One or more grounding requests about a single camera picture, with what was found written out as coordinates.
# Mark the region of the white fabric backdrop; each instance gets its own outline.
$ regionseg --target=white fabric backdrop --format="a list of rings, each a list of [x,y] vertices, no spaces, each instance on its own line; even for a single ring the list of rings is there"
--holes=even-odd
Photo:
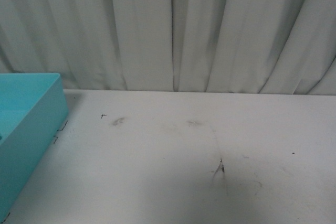
[[[66,88],[336,94],[336,0],[0,0],[0,72]]]

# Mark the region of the tabletop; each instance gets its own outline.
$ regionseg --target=tabletop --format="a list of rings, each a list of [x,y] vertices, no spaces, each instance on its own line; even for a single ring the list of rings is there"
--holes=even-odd
[[[65,94],[6,224],[336,223],[336,97]]]

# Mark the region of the stain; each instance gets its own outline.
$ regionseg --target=stain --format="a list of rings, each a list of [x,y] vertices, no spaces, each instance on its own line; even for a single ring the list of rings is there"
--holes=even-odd
[[[191,126],[201,126],[203,125],[203,123],[199,122],[199,121],[194,121],[194,120],[189,120],[187,121],[187,124],[189,127]]]
[[[281,169],[282,169],[287,175],[294,176],[294,174],[291,173],[290,171],[288,171],[284,166],[282,166]]]
[[[126,118],[118,118],[118,119],[116,119],[116,120],[113,121],[112,125],[113,126],[117,126],[119,124],[122,124],[122,123],[124,123],[125,119]]]

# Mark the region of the teal plastic tray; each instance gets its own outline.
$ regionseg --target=teal plastic tray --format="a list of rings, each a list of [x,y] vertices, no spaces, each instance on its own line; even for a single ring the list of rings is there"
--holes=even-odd
[[[0,74],[0,221],[67,114],[60,74]]]

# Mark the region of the table surface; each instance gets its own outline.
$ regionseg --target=table surface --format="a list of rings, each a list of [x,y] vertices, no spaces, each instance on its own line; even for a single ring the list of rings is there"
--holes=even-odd
[[[336,223],[336,97],[65,94],[6,224]]]

